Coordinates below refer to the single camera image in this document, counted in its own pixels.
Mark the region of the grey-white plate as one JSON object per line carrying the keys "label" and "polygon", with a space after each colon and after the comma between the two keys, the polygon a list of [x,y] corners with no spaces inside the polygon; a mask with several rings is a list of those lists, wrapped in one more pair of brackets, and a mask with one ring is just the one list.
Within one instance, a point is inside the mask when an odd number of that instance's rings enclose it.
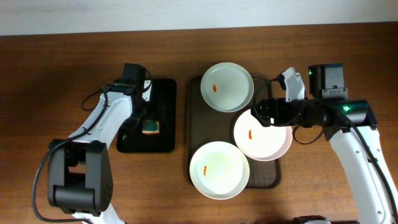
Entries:
{"label": "grey-white plate", "polygon": [[243,109],[251,101],[254,82],[244,67],[222,62],[204,73],[200,91],[208,106],[220,112],[232,113]]}

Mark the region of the black small tray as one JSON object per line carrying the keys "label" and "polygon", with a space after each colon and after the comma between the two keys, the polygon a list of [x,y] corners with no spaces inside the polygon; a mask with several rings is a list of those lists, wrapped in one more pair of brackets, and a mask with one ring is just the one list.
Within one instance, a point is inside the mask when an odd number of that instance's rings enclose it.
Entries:
{"label": "black small tray", "polygon": [[169,153],[175,147],[177,83],[155,79],[151,85],[147,111],[129,118],[118,131],[116,148],[123,153]]}

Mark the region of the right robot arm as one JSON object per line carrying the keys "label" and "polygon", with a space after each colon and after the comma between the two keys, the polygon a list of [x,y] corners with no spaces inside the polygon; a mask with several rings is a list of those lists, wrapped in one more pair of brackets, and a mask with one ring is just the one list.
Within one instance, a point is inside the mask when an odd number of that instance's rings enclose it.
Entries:
{"label": "right robot arm", "polygon": [[264,126],[322,128],[338,156],[358,209],[360,223],[397,223],[397,189],[386,165],[376,117],[366,100],[349,100],[340,63],[308,67],[311,99],[290,67],[274,78],[285,97],[258,100],[251,114]]}

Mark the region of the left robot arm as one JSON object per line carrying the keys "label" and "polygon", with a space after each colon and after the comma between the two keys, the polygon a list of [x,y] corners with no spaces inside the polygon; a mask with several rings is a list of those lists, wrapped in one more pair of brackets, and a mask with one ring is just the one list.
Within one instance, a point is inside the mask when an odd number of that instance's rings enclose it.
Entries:
{"label": "left robot arm", "polygon": [[136,127],[146,112],[143,93],[152,77],[145,67],[127,63],[123,75],[100,88],[87,120],[67,139],[54,139],[48,161],[48,201],[71,222],[122,223],[111,205],[113,177],[108,149],[120,127]]}

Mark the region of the pinkish white plate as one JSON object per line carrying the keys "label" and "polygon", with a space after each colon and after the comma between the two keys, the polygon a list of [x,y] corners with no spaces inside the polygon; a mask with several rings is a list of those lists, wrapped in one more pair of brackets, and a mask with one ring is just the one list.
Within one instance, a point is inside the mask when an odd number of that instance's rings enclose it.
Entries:
{"label": "pinkish white plate", "polygon": [[249,158],[257,161],[273,161],[282,157],[292,144],[292,128],[263,127],[251,114],[243,112],[234,124],[234,141]]}

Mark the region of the green orange sponge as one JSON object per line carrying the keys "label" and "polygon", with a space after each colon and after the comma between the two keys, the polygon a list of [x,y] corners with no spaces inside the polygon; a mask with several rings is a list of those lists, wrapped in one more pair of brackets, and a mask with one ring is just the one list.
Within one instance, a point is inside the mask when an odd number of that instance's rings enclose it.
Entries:
{"label": "green orange sponge", "polygon": [[159,134],[159,122],[154,120],[144,120],[142,125],[142,134],[151,135]]}

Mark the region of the cream white plate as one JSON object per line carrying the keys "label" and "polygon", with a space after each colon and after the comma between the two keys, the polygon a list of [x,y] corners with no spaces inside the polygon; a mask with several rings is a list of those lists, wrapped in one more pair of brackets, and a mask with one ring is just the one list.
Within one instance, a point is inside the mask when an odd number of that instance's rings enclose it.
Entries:
{"label": "cream white plate", "polygon": [[227,200],[246,188],[250,168],[246,156],[236,146],[213,141],[193,153],[188,171],[193,186],[201,194]]}

